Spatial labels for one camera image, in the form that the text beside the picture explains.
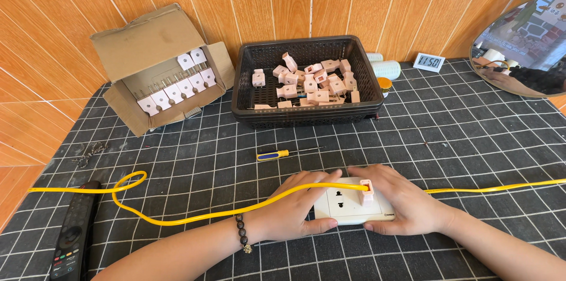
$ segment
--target tv remote control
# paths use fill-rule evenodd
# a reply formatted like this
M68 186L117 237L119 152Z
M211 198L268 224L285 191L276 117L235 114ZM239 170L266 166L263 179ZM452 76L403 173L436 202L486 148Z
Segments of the tv remote control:
M100 189L100 182L89 181L81 189ZM59 238L55 243L55 255L49 271L49 279L78 281L86 276L85 250L90 243L90 231L94 220L94 205L98 194L75 193L67 209Z

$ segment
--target forearm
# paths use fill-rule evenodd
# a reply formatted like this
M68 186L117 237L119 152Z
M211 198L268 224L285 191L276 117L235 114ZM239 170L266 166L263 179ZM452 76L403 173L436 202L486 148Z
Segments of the forearm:
M249 244L261 240L252 212L244 214ZM101 280L193 280L242 248L234 218L191 229L147 245L113 263L94 278Z
M463 211L443 234L464 246L503 280L563 280L566 261Z

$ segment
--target yellow jar lid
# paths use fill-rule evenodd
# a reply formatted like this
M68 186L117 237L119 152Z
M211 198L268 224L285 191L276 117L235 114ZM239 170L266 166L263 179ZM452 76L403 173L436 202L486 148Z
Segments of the yellow jar lid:
M390 88L393 83L388 78L378 78L378 84L380 88Z

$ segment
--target small jar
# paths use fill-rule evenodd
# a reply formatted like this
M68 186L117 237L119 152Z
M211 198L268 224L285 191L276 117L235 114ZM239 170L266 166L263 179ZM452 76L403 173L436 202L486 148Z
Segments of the small jar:
M393 86L393 83L388 78L378 78L378 84L383 92L383 97L389 95L389 89Z

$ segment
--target table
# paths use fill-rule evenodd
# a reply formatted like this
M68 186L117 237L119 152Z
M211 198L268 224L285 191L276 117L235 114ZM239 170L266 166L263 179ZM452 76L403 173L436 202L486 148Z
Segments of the table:
M357 124L253 130L230 111L231 91L195 118L136 138L99 89L35 186L76 187L89 179L113 186L134 170L148 179L119 193L122 202L156 219L175 220L265 200L287 176L347 165L391 165L423 189L484 188L557 179L566 174L566 119L546 99L494 89L464 59L441 74L401 64L379 119ZM109 148L84 169L72 157L84 145ZM256 162L258 151L326 146ZM486 223L566 258L566 186L434 197ZM0 235L0 279L45 280L70 193L31 193ZM207 224L159 227L101 198L89 276L159 238ZM441 234L381 236L362 226L237 252L199 280L474 280L493 273Z

